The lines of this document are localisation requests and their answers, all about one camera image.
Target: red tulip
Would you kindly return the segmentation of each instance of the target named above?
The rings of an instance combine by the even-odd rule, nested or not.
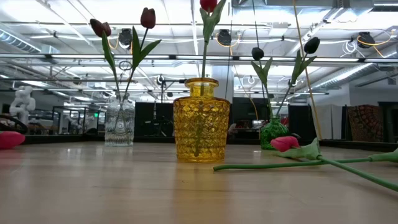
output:
[[[206,12],[213,12],[217,6],[217,0],[200,0],[200,6]]]
[[[277,149],[279,152],[285,152],[289,149],[300,147],[297,138],[293,136],[275,138],[271,141],[271,146]]]
[[[155,9],[144,8],[141,14],[141,25],[147,29],[152,29],[156,25]]]
[[[98,37],[102,37],[102,33],[105,31],[107,37],[112,34],[112,30],[107,22],[101,23],[96,19],[90,19],[91,28]]]

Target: clear glass vase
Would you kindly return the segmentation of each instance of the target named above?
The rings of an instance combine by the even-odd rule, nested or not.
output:
[[[280,123],[279,117],[271,118],[270,122],[261,129],[261,149],[276,150],[271,146],[271,140],[288,134],[289,130]]]
[[[106,110],[105,146],[132,146],[134,140],[134,119],[136,104],[128,102],[128,94],[112,97]]]
[[[230,103],[213,96],[217,80],[191,78],[185,86],[190,89],[190,96],[174,101],[177,158],[186,162],[222,161]]]

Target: pink object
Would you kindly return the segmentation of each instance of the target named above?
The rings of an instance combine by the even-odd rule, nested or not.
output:
[[[276,148],[279,152],[285,152],[291,148],[300,147],[297,138],[293,136],[275,138],[271,141],[271,146]]]
[[[0,132],[0,149],[12,149],[25,141],[25,136],[15,131]]]

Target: white sculpture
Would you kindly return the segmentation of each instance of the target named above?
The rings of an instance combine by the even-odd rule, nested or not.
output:
[[[36,101],[30,97],[33,88],[31,86],[20,86],[15,92],[15,99],[10,106],[10,115],[18,116],[19,121],[28,123],[29,112],[35,110]]]

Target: dark red tulip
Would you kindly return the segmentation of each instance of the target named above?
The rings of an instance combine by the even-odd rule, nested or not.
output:
[[[200,0],[200,6],[206,12],[213,12],[217,6],[217,0]]]
[[[90,19],[91,28],[98,37],[102,37],[102,33],[105,31],[107,37],[112,34],[112,30],[107,22],[101,23],[96,19]]]
[[[147,29],[152,29],[156,25],[155,9],[144,8],[141,14],[141,25]]]

